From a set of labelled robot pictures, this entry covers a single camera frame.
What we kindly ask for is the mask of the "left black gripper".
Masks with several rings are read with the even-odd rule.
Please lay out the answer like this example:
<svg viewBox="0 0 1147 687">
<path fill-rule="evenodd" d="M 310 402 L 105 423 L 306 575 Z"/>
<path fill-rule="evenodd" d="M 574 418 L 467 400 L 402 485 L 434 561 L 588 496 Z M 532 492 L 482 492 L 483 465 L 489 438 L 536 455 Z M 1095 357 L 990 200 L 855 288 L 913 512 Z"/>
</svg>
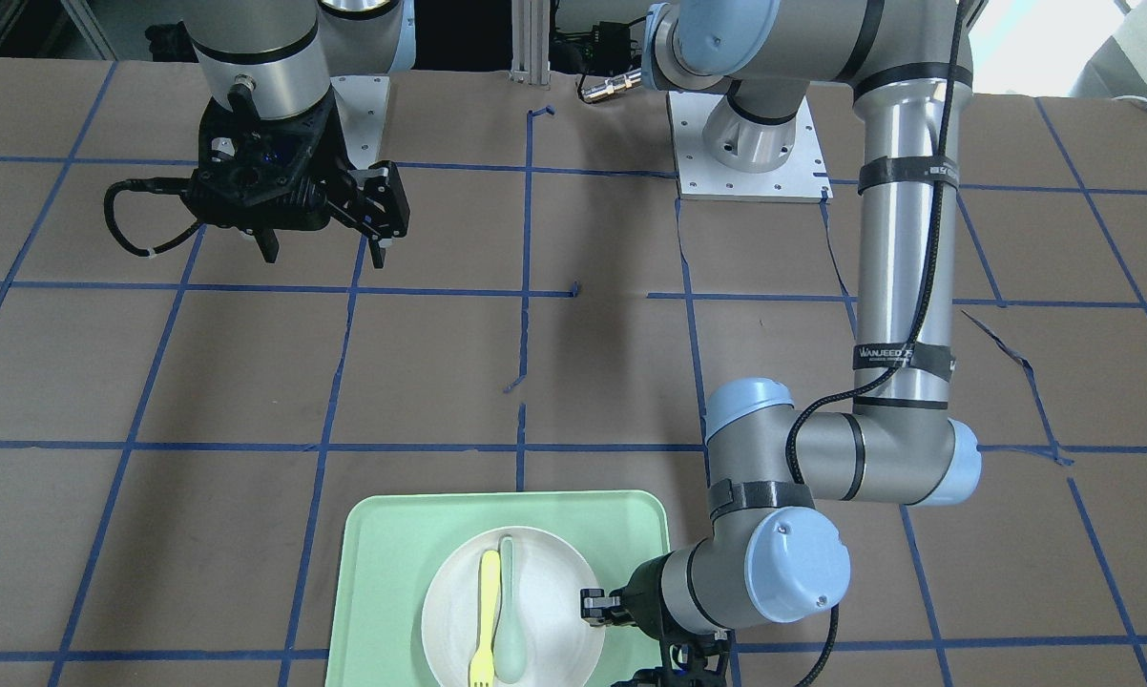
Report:
<svg viewBox="0 0 1147 687">
<path fill-rule="evenodd" d="M 583 588 L 579 616 L 593 627 L 635 626 L 660 642 L 657 668 L 639 669 L 616 686 L 726 686 L 729 639 L 682 629 L 666 609 L 660 575 L 670 555 L 639 565 L 625 587 Z"/>
</svg>

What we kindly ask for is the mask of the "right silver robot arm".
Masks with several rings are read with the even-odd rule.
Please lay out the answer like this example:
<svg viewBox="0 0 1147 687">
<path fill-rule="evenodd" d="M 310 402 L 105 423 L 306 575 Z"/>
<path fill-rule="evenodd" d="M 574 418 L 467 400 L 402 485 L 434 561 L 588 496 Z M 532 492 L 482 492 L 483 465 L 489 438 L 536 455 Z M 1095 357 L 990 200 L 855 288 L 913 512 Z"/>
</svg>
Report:
<svg viewBox="0 0 1147 687">
<path fill-rule="evenodd" d="M 212 93 L 186 208 L 251 236 L 265 261 L 281 231 L 335 220 L 368 239 L 382 268 L 409 223 L 381 147 L 389 76 L 415 64 L 415 5 L 192 1 L 182 22 Z"/>
</svg>

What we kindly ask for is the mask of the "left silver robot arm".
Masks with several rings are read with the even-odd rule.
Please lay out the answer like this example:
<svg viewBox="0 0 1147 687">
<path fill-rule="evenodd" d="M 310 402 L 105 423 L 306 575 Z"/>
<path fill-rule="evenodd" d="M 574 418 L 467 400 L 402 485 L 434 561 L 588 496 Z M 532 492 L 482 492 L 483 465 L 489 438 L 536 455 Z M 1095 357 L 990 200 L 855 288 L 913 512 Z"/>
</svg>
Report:
<svg viewBox="0 0 1147 687">
<path fill-rule="evenodd" d="M 949 417 L 952 206 L 959 114 L 972 96 L 962 1 L 671 1 L 647 13 L 640 81 L 718 92 L 704 142 L 741 173 L 782 165 L 809 84 L 846 84 L 865 127 L 855 387 L 798 409 L 768 378 L 707 400 L 712 533 L 639 565 L 625 587 L 583 590 L 595 627 L 660 645 L 632 686 L 721 686 L 729 632 L 827 614 L 812 684 L 834 648 L 851 557 L 817 500 L 962 503 L 982 474 Z"/>
</svg>

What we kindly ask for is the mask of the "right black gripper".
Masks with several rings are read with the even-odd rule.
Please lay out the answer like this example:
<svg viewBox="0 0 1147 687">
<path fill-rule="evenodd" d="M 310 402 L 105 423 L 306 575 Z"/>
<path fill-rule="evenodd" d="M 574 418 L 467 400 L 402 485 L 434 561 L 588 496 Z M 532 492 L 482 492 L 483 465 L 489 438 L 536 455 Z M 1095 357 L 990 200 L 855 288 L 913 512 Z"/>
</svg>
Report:
<svg viewBox="0 0 1147 687">
<path fill-rule="evenodd" d="M 257 240 L 264 261 L 280 255 L 278 231 L 321 231 L 336 220 L 370 239 L 373 268 L 385 268 L 391 239 L 409 226 L 409 204 L 393 161 L 356 171 L 348 159 L 337 91 L 284 120 L 260 114 L 250 78 L 228 89 L 232 108 L 206 106 L 198 123 L 198 167 L 182 192 L 198 221 Z"/>
</svg>

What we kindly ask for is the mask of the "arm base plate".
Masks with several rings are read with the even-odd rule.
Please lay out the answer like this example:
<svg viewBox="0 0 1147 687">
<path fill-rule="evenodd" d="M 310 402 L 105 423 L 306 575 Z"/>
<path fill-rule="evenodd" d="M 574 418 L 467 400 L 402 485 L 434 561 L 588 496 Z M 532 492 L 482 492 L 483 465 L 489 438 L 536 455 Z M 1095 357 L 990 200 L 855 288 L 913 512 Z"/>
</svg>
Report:
<svg viewBox="0 0 1147 687">
<path fill-rule="evenodd" d="M 832 200 L 807 101 L 782 125 L 743 120 L 725 95 L 668 95 L 682 200 Z"/>
<path fill-rule="evenodd" d="M 391 81 L 387 75 L 334 75 L 341 127 L 348 161 L 354 169 L 369 169 L 381 161 L 387 128 L 387 103 Z"/>
</svg>

